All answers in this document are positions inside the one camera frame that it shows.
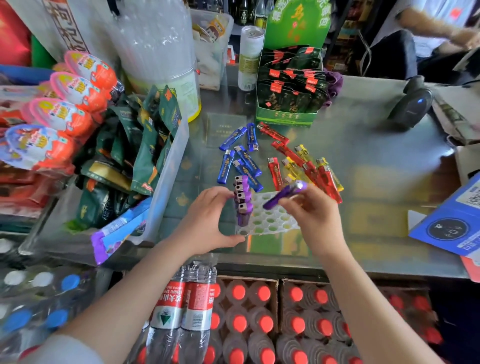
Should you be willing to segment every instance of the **red and white bottle label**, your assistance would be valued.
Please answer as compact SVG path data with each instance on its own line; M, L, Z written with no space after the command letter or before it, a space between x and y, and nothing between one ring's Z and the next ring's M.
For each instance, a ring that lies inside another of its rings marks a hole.
M179 328L185 282L170 281L163 290L150 319L153 328Z
M215 287L208 283L190 283L187 287L187 311L182 328L191 331L210 329Z

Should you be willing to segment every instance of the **blue bottle cap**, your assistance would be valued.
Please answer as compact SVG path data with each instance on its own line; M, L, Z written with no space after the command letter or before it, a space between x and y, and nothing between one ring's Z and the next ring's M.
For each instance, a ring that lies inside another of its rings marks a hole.
M67 310L56 310L48 315L45 322L47 328L59 328L68 320L68 311Z
M80 276L77 274L70 274L66 276L61 282L62 291L73 290L80 284Z
M12 332L24 327L30 319L33 313L30 310L19 310L8 316L7 320L3 324L2 330L5 332Z

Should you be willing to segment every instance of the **person's right hand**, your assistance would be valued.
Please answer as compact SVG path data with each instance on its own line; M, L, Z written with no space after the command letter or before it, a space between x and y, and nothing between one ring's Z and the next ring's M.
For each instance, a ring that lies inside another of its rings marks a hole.
M338 204L319 188L308 185L294 198L279 201L300 226L303 238L320 259L348 253Z
M457 29L450 37L450 41L465 50L474 49L480 47L480 33L474 28Z

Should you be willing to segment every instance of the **white can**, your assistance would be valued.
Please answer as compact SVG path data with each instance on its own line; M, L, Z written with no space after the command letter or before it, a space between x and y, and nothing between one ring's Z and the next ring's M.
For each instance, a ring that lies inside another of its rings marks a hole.
M252 91L257 85L260 53L264 47L265 31L254 25L244 26L240 36L239 89Z

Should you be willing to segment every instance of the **plastic bin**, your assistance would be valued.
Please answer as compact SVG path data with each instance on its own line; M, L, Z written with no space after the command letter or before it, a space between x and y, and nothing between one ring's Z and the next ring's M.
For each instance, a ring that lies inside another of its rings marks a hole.
M132 240L134 239L132 243L157 242L160 222L189 136L187 120L183 119L153 194L145 230L141 236L132 237ZM30 234L20 245L19 253L23 255L46 254L96 266L90 235L97 230L89 229L78 234L71 234L63 227L65 222L75 218L81 195L82 191L71 183L59 199L51 199Z
M223 71L227 63L227 47L233 28L233 18L228 14L207 12L190 9L192 23L206 29L210 22L218 18L222 24L227 24L225 33L214 43L194 40L197 67L200 70L198 77L200 88L219 90Z

